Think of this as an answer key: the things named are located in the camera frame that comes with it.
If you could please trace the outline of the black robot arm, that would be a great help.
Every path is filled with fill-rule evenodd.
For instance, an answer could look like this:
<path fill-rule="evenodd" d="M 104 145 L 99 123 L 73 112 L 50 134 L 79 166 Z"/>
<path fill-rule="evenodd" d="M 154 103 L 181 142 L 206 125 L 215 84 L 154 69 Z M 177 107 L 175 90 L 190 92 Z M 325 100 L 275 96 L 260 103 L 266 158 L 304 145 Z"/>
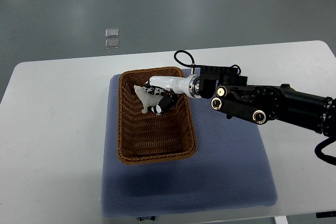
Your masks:
<path fill-rule="evenodd" d="M 298 92 L 289 84 L 280 86 L 248 85 L 238 65 L 230 67 L 191 65 L 200 70 L 191 90 L 210 99 L 213 110 L 228 119 L 239 118 L 263 125 L 280 120 L 326 136 L 314 153 L 322 161 L 335 165 L 335 157 L 323 149 L 335 143 L 335 99 Z"/>

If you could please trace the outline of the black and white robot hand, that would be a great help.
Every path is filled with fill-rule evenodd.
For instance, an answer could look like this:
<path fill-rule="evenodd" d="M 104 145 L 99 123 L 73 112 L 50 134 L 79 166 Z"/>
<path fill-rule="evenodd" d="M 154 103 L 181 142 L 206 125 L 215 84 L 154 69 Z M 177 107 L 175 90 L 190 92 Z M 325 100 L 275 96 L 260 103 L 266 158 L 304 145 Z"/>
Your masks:
<path fill-rule="evenodd" d="M 152 95 L 162 95 L 161 101 L 153 107 L 148 107 L 148 112 L 161 115 L 178 102 L 181 94 L 189 98 L 200 98 L 199 76 L 192 74 L 187 78 L 171 76 L 153 76 L 143 85 L 145 92 Z"/>

